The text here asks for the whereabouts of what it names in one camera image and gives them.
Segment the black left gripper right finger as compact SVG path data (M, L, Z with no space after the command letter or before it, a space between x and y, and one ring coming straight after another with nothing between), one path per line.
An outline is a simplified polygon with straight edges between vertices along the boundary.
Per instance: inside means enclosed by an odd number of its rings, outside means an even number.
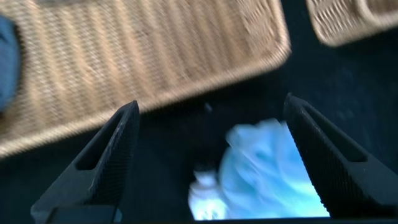
M397 217L395 172L301 98L286 96L284 118L331 217Z

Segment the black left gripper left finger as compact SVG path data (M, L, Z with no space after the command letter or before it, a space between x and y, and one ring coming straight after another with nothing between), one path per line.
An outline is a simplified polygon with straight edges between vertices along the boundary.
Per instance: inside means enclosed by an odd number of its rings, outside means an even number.
M139 106L115 112L31 206L36 223L114 223L139 134Z

